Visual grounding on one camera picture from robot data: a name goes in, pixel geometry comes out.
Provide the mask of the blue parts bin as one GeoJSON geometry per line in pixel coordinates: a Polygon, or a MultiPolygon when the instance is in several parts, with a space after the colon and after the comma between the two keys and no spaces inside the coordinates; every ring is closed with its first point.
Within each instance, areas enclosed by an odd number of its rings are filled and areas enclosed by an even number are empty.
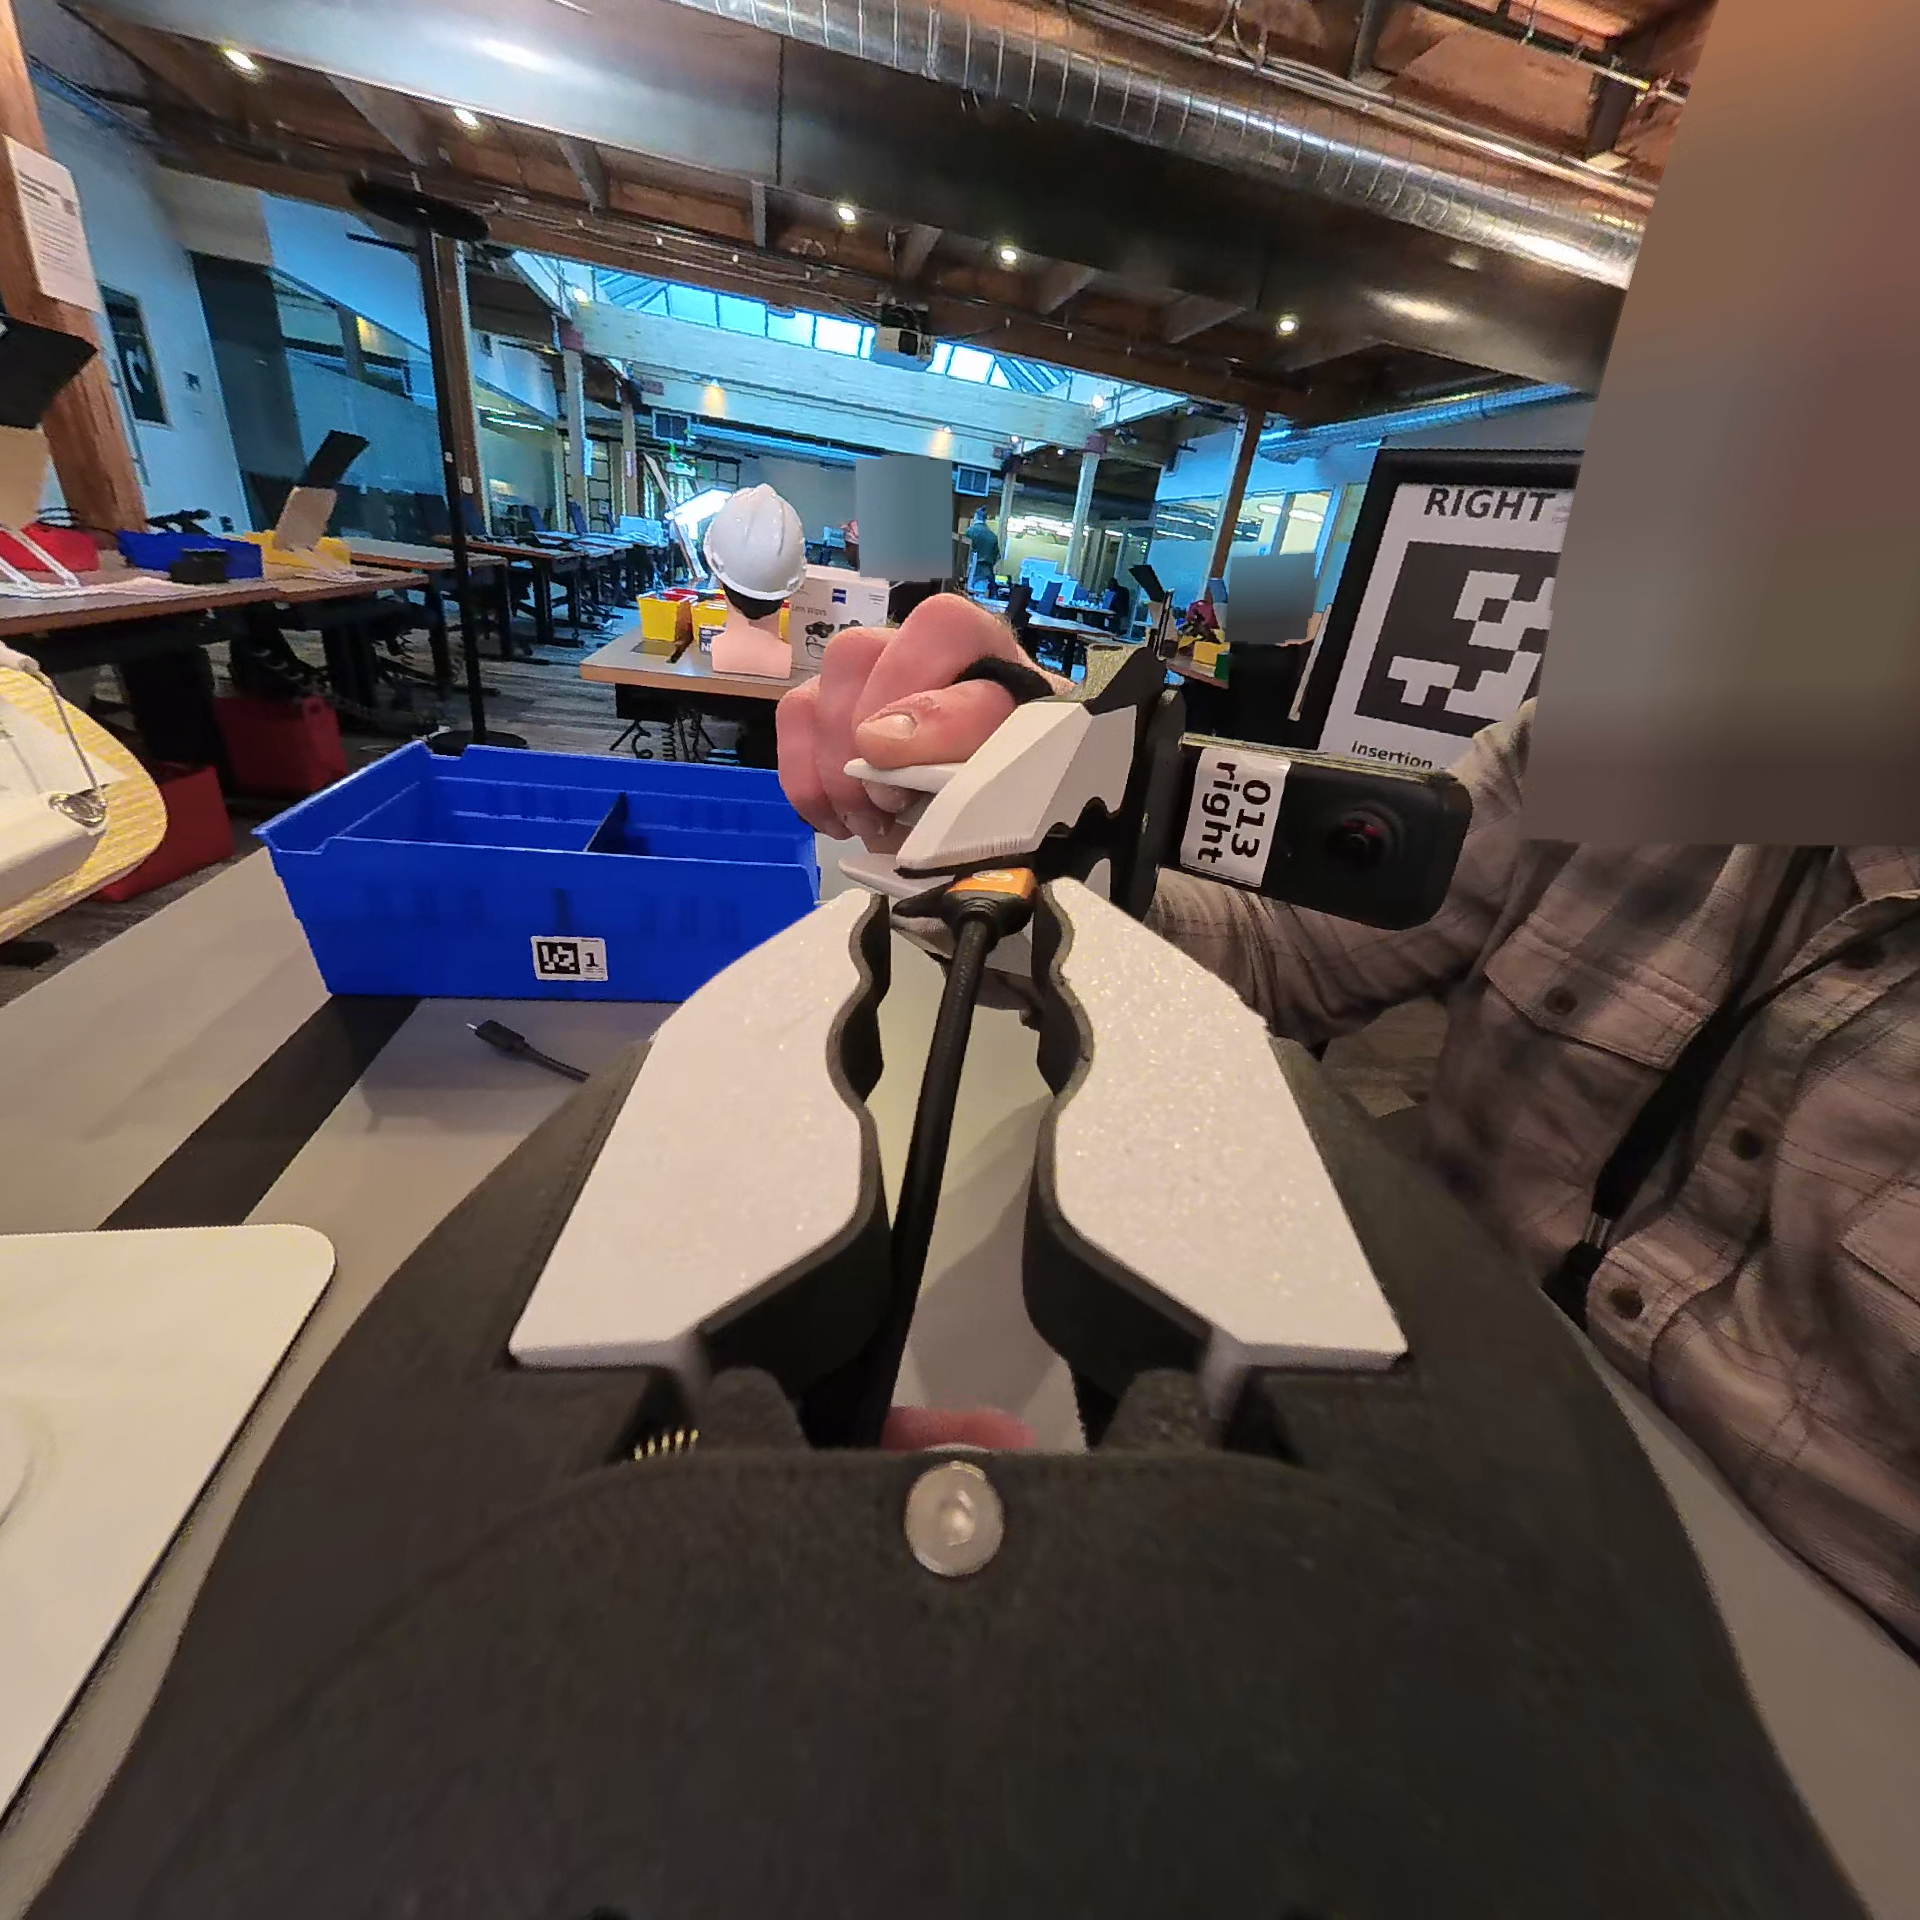
{"type": "Polygon", "coordinates": [[[248,540],[183,530],[123,530],[117,546],[125,565],[172,585],[240,585],[264,579],[262,549],[248,540]]]}

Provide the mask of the person's right hand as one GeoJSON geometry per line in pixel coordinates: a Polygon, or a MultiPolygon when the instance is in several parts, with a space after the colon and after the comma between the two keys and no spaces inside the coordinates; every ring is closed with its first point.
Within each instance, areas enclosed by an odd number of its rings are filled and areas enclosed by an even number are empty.
{"type": "Polygon", "coordinates": [[[776,706],[784,796],[815,833],[891,855],[918,796],[853,780],[847,764],[901,770],[967,761],[1037,684],[1048,696],[1072,688],[1028,664],[1005,625],[954,593],[920,601],[891,632],[840,632],[820,673],[776,706]]]}

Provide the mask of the printed instruction sheet pad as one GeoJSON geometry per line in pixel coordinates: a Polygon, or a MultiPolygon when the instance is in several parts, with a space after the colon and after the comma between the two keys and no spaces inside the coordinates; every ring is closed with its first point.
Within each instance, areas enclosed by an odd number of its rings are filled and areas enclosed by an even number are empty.
{"type": "Polygon", "coordinates": [[[36,661],[4,647],[3,668],[51,701],[51,722],[4,697],[3,907],[18,913],[77,879],[107,828],[111,780],[83,746],[74,711],[36,661]]]}

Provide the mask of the wooden post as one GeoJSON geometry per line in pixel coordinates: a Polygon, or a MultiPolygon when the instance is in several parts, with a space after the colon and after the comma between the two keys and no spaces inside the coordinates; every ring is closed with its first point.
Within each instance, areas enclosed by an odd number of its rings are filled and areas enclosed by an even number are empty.
{"type": "Polygon", "coordinates": [[[110,537],[146,522],[132,445],[92,323],[77,191],[46,149],[26,45],[3,5],[4,373],[27,378],[15,408],[44,432],[76,523],[110,537]]]}

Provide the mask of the black pole disc top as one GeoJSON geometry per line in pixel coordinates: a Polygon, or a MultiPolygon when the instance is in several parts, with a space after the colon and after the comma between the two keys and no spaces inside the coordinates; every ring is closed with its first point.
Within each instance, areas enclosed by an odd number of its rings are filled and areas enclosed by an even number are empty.
{"type": "Polygon", "coordinates": [[[407,233],[414,243],[423,289],[423,323],[427,361],[439,417],[439,453],[444,466],[444,498],[447,516],[447,553],[452,561],[452,593],[461,625],[463,688],[469,728],[444,736],[440,752],[469,747],[524,751],[525,741],[488,721],[482,659],[477,649],[477,605],[472,597],[469,511],[477,511],[482,466],[477,458],[477,415],[472,401],[472,361],[469,331],[469,297],[463,252],[484,243],[488,228],[471,209],[426,195],[416,184],[380,177],[352,181],[352,204],[373,221],[407,233]]]}

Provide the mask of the person's right forearm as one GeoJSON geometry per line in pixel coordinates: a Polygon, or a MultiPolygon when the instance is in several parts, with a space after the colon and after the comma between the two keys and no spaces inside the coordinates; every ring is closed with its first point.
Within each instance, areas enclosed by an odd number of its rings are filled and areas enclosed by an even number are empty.
{"type": "Polygon", "coordinates": [[[1160,871],[1144,925],[1275,1035],[1316,1047],[1450,991],[1480,946],[1484,915],[1452,900],[1418,929],[1371,929],[1160,871]]]}

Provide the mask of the person's torso plaid shirt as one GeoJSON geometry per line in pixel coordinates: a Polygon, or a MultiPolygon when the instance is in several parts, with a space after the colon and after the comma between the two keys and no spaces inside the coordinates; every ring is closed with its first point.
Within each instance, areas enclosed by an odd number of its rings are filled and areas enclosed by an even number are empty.
{"type": "Polygon", "coordinates": [[[1458,772],[1431,1162],[1755,1517],[1915,1645],[1915,847],[1603,848],[1458,772]]]}

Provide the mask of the red fabric bin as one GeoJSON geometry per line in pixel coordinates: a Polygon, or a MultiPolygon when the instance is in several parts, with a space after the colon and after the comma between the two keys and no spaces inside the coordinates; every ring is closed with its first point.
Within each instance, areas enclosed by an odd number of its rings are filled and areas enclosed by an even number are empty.
{"type": "Polygon", "coordinates": [[[336,711],[319,696],[267,700],[227,692],[212,704],[229,789],[262,800],[303,800],[347,778],[336,711]]]}
{"type": "Polygon", "coordinates": [[[165,804],[165,834],[157,848],[128,876],[99,889],[96,900],[119,906],[214,868],[234,855],[234,823],[214,769],[150,761],[149,772],[165,804]]]}

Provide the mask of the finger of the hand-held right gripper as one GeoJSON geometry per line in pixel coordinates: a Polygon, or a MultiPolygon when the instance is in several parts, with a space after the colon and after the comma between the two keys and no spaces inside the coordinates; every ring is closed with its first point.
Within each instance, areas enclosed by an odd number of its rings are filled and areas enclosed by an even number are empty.
{"type": "MultiPolygon", "coordinates": [[[[891,855],[880,852],[844,852],[837,863],[840,891],[864,889],[888,904],[893,931],[912,946],[949,962],[954,955],[954,929],[936,915],[917,915],[907,911],[907,900],[934,889],[934,879],[901,873],[891,855]]],[[[990,972],[1005,981],[1028,983],[1034,977],[1034,925],[999,938],[990,972]]]]}
{"type": "Polygon", "coordinates": [[[1028,863],[1095,812],[1119,817],[1136,759],[1136,708],[1067,700],[1021,704],[949,772],[910,828],[901,873],[965,873],[1028,863]]]}

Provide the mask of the blue plastic bin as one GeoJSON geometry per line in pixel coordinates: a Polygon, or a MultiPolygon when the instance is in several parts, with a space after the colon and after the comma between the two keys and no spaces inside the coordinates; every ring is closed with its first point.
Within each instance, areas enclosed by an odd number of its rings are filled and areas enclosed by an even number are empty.
{"type": "Polygon", "coordinates": [[[426,743],[258,831],[340,996],[684,1001],[820,898],[774,772],[426,743]]]}

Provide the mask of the silver ventilation duct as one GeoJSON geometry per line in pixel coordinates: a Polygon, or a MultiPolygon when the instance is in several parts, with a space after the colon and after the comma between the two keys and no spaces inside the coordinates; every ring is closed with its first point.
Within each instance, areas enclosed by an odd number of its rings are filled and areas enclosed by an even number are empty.
{"type": "Polygon", "coordinates": [[[699,11],[982,101],[1299,188],[1628,289],[1651,193],[1315,65],[1254,61],[1122,5],[710,3],[699,11]]]}

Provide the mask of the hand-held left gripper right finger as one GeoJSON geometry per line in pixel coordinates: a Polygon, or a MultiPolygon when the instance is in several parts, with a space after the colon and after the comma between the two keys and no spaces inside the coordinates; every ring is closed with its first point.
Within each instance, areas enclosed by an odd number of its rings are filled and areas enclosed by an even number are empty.
{"type": "Polygon", "coordinates": [[[1274,1376],[1400,1384],[1407,1335],[1264,1021],[1078,880],[1043,888],[1034,978],[1023,1313],[1086,1447],[1150,1376],[1214,1434],[1274,1376]]]}

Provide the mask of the tan board on stand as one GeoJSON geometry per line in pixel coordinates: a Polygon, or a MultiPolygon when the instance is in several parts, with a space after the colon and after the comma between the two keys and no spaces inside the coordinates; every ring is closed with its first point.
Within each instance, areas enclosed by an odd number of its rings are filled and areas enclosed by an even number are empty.
{"type": "Polygon", "coordinates": [[[53,466],[44,435],[54,401],[96,360],[99,348],[54,327],[3,317],[3,577],[4,594],[54,597],[80,593],[83,579],[26,567],[30,544],[18,536],[36,522],[53,466]]]}
{"type": "Polygon", "coordinates": [[[287,553],[319,549],[319,540],[328,533],[340,485],[365,451],[367,439],[360,435],[339,428],[327,432],[283,498],[271,529],[277,549],[287,553]]]}

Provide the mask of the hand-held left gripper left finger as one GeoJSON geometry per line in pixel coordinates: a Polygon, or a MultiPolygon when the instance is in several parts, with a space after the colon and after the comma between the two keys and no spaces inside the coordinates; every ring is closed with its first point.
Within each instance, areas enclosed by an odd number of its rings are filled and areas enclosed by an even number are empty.
{"type": "Polygon", "coordinates": [[[512,1333],[538,1372],[762,1369],[844,1445],[891,1289],[868,1095],[891,915],[864,889],[708,978],[653,1034],[512,1333]]]}

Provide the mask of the white book stand wooden board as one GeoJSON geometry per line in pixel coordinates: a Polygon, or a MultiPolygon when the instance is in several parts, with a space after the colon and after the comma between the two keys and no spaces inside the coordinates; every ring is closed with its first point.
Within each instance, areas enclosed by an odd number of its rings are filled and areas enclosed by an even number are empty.
{"type": "MultiPolygon", "coordinates": [[[[4,697],[51,722],[4,673],[4,697]]],[[[111,776],[77,879],[4,915],[4,943],[159,843],[155,781],[74,711],[111,776]]],[[[3,1240],[3,1807],[12,1811],[336,1267],[308,1227],[3,1240]]]]}

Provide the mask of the large marker sign board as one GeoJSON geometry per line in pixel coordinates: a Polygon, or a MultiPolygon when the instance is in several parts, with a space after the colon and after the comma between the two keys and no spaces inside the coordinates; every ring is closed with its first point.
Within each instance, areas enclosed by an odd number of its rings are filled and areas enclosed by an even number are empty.
{"type": "Polygon", "coordinates": [[[1538,688],[1580,474],[1571,449],[1386,449],[1306,687],[1309,743],[1450,770],[1538,688]]]}

